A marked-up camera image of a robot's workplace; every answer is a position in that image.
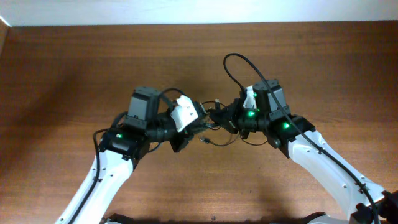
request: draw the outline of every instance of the cable connector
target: cable connector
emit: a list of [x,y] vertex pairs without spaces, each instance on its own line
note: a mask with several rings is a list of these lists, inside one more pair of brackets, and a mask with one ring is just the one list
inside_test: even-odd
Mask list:
[[204,142],[204,143],[206,143],[206,144],[209,144],[209,143],[210,143],[210,139],[208,139],[208,138],[206,138],[206,137],[201,137],[201,138],[200,138],[200,141],[202,141],[202,142]]
[[215,106],[216,106],[216,110],[221,110],[220,99],[215,99]]

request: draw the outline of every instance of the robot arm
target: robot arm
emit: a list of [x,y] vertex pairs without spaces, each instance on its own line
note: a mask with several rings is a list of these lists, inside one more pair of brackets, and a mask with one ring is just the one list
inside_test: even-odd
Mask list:
[[86,179],[56,224],[99,223],[116,192],[149,152],[151,142],[170,141],[173,150],[179,152],[194,134],[207,129],[202,122],[206,111],[201,104],[182,95],[171,112],[157,114],[160,97],[161,92],[149,87],[135,89],[122,125],[116,126],[116,119],[101,138],[98,178],[94,159]]
[[[117,152],[106,150],[101,152],[99,156],[101,161],[99,180],[73,223],[100,223],[116,192],[130,178],[133,172],[131,159],[122,159],[122,156]],[[86,179],[72,198],[67,209],[65,209],[60,218],[55,222],[56,224],[64,224],[71,221],[81,201],[93,182],[96,181],[95,175],[96,159],[94,159]]]
[[[353,166],[345,161],[329,144],[322,138],[318,131],[307,131],[305,133],[312,141],[322,146],[334,158],[344,164],[366,188],[375,202],[384,198],[382,192],[384,188],[375,184],[367,177],[358,172]],[[352,213],[357,211],[356,206],[360,203],[370,206],[368,198],[360,190],[356,182],[335,162],[324,154],[319,154],[303,136],[295,137],[296,140],[288,143],[289,157],[316,178],[319,183],[329,192],[329,194],[338,202],[344,211],[347,220]]]

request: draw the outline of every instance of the wood grain surface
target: wood grain surface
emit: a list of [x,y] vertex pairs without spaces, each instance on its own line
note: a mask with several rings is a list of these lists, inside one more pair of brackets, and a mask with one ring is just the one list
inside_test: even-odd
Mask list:
[[[62,214],[93,162],[93,131],[127,110],[135,86],[232,102],[239,88],[222,65],[230,52],[279,79],[292,112],[355,168],[398,189],[398,22],[12,27],[0,61],[1,222]],[[259,80],[238,58],[228,66],[244,86]],[[343,217],[279,150],[195,138],[181,153],[164,144],[146,155],[106,214],[243,221],[316,211]]]
[[3,23],[2,20],[0,20],[0,57],[4,41],[6,40],[7,37],[7,31],[8,31],[8,26],[5,25],[5,23]]

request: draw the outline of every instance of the white plastic casing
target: white plastic casing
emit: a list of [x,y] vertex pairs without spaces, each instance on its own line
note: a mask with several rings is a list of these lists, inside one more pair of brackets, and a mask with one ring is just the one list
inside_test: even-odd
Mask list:
[[177,99],[178,106],[171,112],[171,117],[175,122],[178,132],[181,132],[192,121],[196,120],[199,115],[192,103],[192,100],[184,95]]
[[[318,131],[307,131],[305,134],[315,144],[323,147],[334,158],[338,159],[362,182],[362,184],[366,184],[368,192],[375,202],[384,198],[381,193],[384,191],[384,188],[369,180],[345,161],[326,143]],[[294,142],[289,142],[288,147],[290,158],[309,171],[309,173],[321,183],[329,194],[338,202],[348,220],[350,215],[356,211],[355,206],[357,204],[363,203],[366,206],[370,205],[365,194],[359,191],[359,186],[355,184],[354,180],[347,172],[326,155],[319,154],[318,149],[315,149],[303,136],[296,136],[296,140]]]
[[[98,224],[120,186],[133,172],[132,161],[122,159],[121,154],[107,150],[101,152],[99,158],[101,164],[99,179],[102,179],[102,181],[96,183],[90,197],[73,222],[74,224]],[[55,224],[69,223],[93,183],[96,167],[96,159],[94,159],[86,179]]]
[[253,86],[246,87],[246,99],[243,102],[243,107],[247,109],[257,109]]
[[328,215],[322,215],[321,217],[311,220],[308,224],[348,224],[348,220],[338,220],[331,218]]

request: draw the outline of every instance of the black wire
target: black wire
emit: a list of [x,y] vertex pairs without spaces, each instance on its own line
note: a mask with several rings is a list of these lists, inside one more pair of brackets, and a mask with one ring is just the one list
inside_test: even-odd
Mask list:
[[224,69],[225,69],[226,73],[228,74],[228,76],[229,76],[236,84],[239,85],[239,87],[241,88],[241,91],[242,91],[243,95],[246,96],[246,88],[243,87],[242,84],[241,84],[240,82],[238,82],[237,79],[235,79],[235,78],[231,75],[231,73],[229,72],[228,68],[226,67],[226,59],[227,59],[229,56],[234,55],[234,54],[236,54],[236,53],[230,53],[230,54],[228,54],[228,55],[226,55],[226,56],[224,57],[224,60],[223,60]]
[[209,101],[204,101],[202,104],[205,105],[207,103],[220,103],[221,105],[223,105],[224,107],[226,107],[222,102],[216,102],[214,100],[209,100]]
[[290,123],[290,125],[292,125],[302,136],[305,140],[307,140],[315,149],[319,150],[319,154],[324,153],[327,157],[329,157],[333,162],[335,162],[337,165],[339,165],[345,172],[347,172],[347,174],[358,184],[359,188],[365,193],[366,197],[369,200],[369,203],[371,204],[372,207],[372,212],[373,212],[373,219],[374,219],[374,223],[378,224],[379,223],[379,215],[377,214],[377,208],[376,205],[374,204],[373,198],[370,196],[368,190],[365,187],[365,184],[362,184],[362,182],[346,167],[344,166],[344,164],[342,164],[339,160],[337,160],[336,158],[334,158],[331,154],[329,154],[326,150],[324,150],[322,147],[318,146],[317,144],[315,144],[315,142],[313,142],[305,133],[303,133],[299,127],[297,127],[297,125],[292,121],[292,119],[288,116],[288,114],[286,113],[286,111],[283,109],[283,106],[280,104],[279,100],[277,99],[277,97],[275,96],[274,92],[271,90],[271,87],[269,86],[267,80],[264,78],[264,76],[262,75],[262,73],[259,71],[259,69],[249,60],[247,59],[245,56],[239,54],[239,53],[230,53],[227,56],[225,56],[224,58],[224,68],[226,69],[225,66],[225,60],[229,57],[229,56],[237,56],[240,57],[241,59],[245,60],[256,72],[257,74],[260,76],[261,80],[264,82],[264,84],[266,85],[267,89],[269,90],[269,93],[271,94],[272,98],[274,99],[274,101],[276,102],[276,104],[278,105],[278,108],[280,108],[281,112],[283,113],[283,115],[285,116],[285,118],[287,119],[287,121]]
[[116,128],[116,126],[118,125],[119,121],[127,114],[128,114],[128,112],[125,111],[125,112],[120,113],[119,115],[117,115],[117,117],[115,117],[114,121],[112,122],[111,128]]
[[[202,103],[202,105],[205,105],[205,104],[207,104],[207,103],[214,103],[214,104],[219,103],[219,104],[223,105],[224,107],[226,107],[225,104],[223,104],[222,102],[216,102],[216,101],[214,101],[214,100],[204,101],[204,102]],[[210,128],[210,129],[213,130],[213,131],[217,131],[217,130],[220,130],[220,128],[221,128],[221,125],[217,126],[217,128]]]
[[157,146],[155,146],[155,148],[153,148],[153,149],[149,150],[149,151],[148,151],[148,153],[151,153],[151,152],[154,152],[154,151],[156,151],[156,149],[158,149],[158,148],[159,148],[159,146],[160,146],[161,144],[162,144],[161,142],[160,142],[160,143],[158,143],[158,145],[157,145]]
[[203,125],[204,128],[208,128],[208,129],[213,130],[213,131],[220,130],[220,128],[221,128],[221,125],[215,124],[215,123],[204,123],[202,125]]
[[94,134],[93,134],[94,148],[95,148],[95,157],[96,157],[96,163],[97,163],[97,170],[96,170],[96,173],[95,173],[95,178],[94,178],[93,183],[91,184],[90,189],[88,189],[87,194],[85,195],[83,200],[80,202],[79,207],[76,209],[75,214],[73,214],[73,216],[70,219],[70,221],[68,222],[68,224],[72,224],[75,221],[76,217],[80,213],[80,210],[83,208],[83,206],[85,205],[86,201],[88,200],[88,198],[90,197],[91,193],[93,192],[93,190],[95,188],[95,185],[96,185],[96,183],[98,181],[98,178],[100,177],[100,170],[101,170],[101,167],[100,167],[100,150],[98,149],[98,143],[97,143],[97,138],[96,137],[97,137],[98,133],[102,133],[102,132],[105,132],[107,130],[109,130],[109,128],[95,131]]
[[268,142],[268,140],[266,140],[266,141],[263,142],[263,143],[254,144],[254,143],[251,143],[251,142],[248,142],[248,141],[244,140],[244,139],[242,138],[242,135],[240,135],[240,137],[241,137],[241,139],[242,139],[242,142],[244,142],[244,143],[246,143],[246,144],[249,144],[249,145],[251,145],[251,146],[262,146],[262,145],[264,145],[264,144],[266,144],[266,143]]
[[237,134],[236,137],[231,141],[231,139],[232,139],[232,134],[231,134],[231,137],[230,137],[229,141],[227,143],[225,143],[225,144],[217,144],[217,143],[214,143],[214,142],[212,142],[210,140],[208,142],[206,142],[206,143],[209,143],[209,144],[212,144],[212,145],[218,146],[218,147],[225,147],[225,146],[229,146],[230,144],[234,143],[238,139],[238,137],[239,137],[239,134]]
[[[117,115],[117,117],[115,117],[115,119],[112,122],[111,128],[115,128],[118,123],[120,122],[120,120],[127,115],[127,111],[120,113],[119,115]],[[83,206],[85,205],[86,201],[88,200],[88,198],[90,197],[91,193],[93,192],[95,185],[100,177],[100,170],[101,170],[101,161],[100,161],[100,149],[98,148],[98,143],[97,143],[97,134],[105,132],[109,130],[109,128],[106,129],[101,129],[98,131],[95,131],[93,133],[93,142],[94,142],[94,149],[95,149],[95,157],[96,157],[96,173],[95,173],[95,178],[93,183],[91,184],[90,189],[88,189],[87,194],[85,195],[85,197],[83,198],[83,200],[80,202],[79,207],[76,209],[75,213],[73,214],[72,218],[70,219],[70,221],[68,222],[68,224],[72,224],[75,220],[76,217],[79,215],[80,210],[83,208]]]
[[168,99],[168,98],[166,97],[166,95],[165,95],[167,92],[170,92],[170,91],[177,91],[177,92],[179,92],[181,95],[184,95],[184,96],[186,96],[186,94],[185,94],[182,90],[180,90],[179,88],[174,88],[174,87],[164,89],[164,90],[162,90],[162,91],[159,93],[159,95],[157,96],[157,102],[159,102],[160,99],[162,99],[162,100],[167,104],[167,106],[169,107],[170,111],[172,111],[172,110],[173,110],[172,101],[171,101],[170,99]]

